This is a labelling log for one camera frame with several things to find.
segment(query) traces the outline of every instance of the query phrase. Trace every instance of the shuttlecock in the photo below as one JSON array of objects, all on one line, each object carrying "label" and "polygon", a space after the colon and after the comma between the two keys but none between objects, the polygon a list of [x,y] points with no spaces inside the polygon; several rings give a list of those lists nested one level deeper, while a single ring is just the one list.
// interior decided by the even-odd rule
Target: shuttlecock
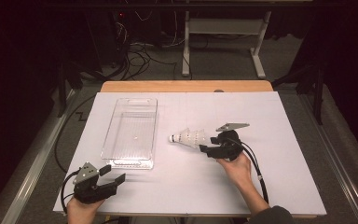
[{"label": "shuttlecock", "polygon": [[205,144],[205,132],[203,130],[191,132],[187,128],[179,134],[170,135],[169,141],[197,149],[200,148],[200,145]]}]

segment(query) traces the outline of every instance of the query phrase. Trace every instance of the desk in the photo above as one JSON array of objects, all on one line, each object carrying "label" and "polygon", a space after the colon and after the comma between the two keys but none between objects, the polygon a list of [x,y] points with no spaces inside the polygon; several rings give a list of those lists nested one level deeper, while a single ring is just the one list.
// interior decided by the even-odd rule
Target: desk
[{"label": "desk", "polygon": [[[251,126],[239,129],[238,134],[257,156],[266,181],[270,205],[283,206],[296,217],[325,215],[324,205],[278,93],[271,91],[267,81],[252,81],[255,85],[260,85],[259,90],[246,85],[247,82],[107,82],[102,87],[103,92],[100,92],[94,101],[69,171],[77,170],[85,161],[91,162],[97,168],[104,166],[100,154],[116,99],[155,97],[158,99],[158,126],[154,168],[114,169],[100,178],[100,184],[105,184],[123,173],[127,174],[127,180],[119,186],[117,195],[106,200],[100,207],[100,214],[165,217],[250,216],[240,193],[214,159],[207,158],[205,154],[191,147],[168,142],[170,134],[185,128],[203,128],[212,136],[217,135],[214,129],[225,122],[249,122]],[[216,88],[230,92],[201,92],[214,91]],[[238,92],[246,91],[247,88],[252,92]],[[255,185],[261,192],[255,172],[253,175]],[[68,184],[65,194],[73,192],[73,187]],[[62,211],[59,198],[53,210]]]}]

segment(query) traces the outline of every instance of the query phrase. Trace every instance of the transparent plastic tray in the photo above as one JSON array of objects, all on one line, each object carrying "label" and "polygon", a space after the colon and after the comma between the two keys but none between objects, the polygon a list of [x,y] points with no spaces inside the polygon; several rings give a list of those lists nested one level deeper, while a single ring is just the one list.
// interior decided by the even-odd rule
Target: transparent plastic tray
[{"label": "transparent plastic tray", "polygon": [[112,168],[153,168],[157,99],[118,99],[102,159]]}]

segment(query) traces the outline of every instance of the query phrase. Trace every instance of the human hand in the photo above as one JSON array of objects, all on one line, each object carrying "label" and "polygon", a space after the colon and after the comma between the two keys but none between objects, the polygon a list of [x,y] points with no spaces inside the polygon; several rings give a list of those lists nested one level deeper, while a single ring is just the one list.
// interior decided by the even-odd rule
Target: human hand
[{"label": "human hand", "polygon": [[223,166],[226,174],[237,187],[253,185],[251,178],[252,163],[245,154],[240,153],[234,161],[226,161],[225,159],[217,159],[216,161]]},{"label": "human hand", "polygon": [[67,205],[68,224],[91,224],[97,214],[97,209],[103,202],[104,200],[96,203],[82,203],[72,197]]}]

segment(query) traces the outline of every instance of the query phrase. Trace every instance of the gray floor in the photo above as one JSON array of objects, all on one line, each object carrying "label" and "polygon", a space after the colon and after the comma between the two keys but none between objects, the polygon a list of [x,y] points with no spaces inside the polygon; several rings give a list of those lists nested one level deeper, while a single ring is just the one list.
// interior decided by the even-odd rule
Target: gray floor
[{"label": "gray floor", "polygon": [[[237,40],[209,39],[206,45],[203,37],[194,36],[190,46],[191,71],[193,79],[257,79],[255,69],[248,51],[254,44],[252,37]],[[265,69],[267,80],[272,81],[286,75],[301,40],[291,36],[278,41],[266,40],[263,43],[260,58]],[[182,47],[156,49],[147,47],[151,57],[165,63],[151,62],[148,69],[134,79],[189,79],[181,76]],[[141,59],[133,59],[134,64]],[[130,72],[138,68],[133,66]],[[334,100],[324,88],[323,126],[315,124],[310,115],[309,99],[311,95],[297,95],[296,84],[284,84],[276,88],[281,98],[287,116],[295,131],[296,138],[306,158],[311,174],[320,191],[327,216],[313,219],[296,219],[296,223],[358,223],[358,144],[347,123],[337,110]],[[82,91],[76,93],[72,108],[80,105],[101,88],[101,83],[85,81]],[[93,99],[78,108],[86,117],[90,112]],[[35,158],[45,146],[48,138],[58,121],[58,108],[55,107],[44,128],[34,140],[14,175],[7,183],[0,196],[0,223],[19,191],[24,177],[28,174]],[[85,126],[85,121],[79,120],[79,114],[74,114],[66,123],[61,138],[57,142],[58,157],[62,165],[69,167],[76,150],[77,142]],[[52,212],[65,173],[60,170],[53,153],[48,155],[43,171],[38,177],[34,191],[22,209],[18,223],[65,223],[65,217]],[[104,217],[97,217],[95,223],[102,223]],[[137,223],[169,223],[167,218],[137,219]],[[199,220],[194,223],[212,223],[211,220]]]}]

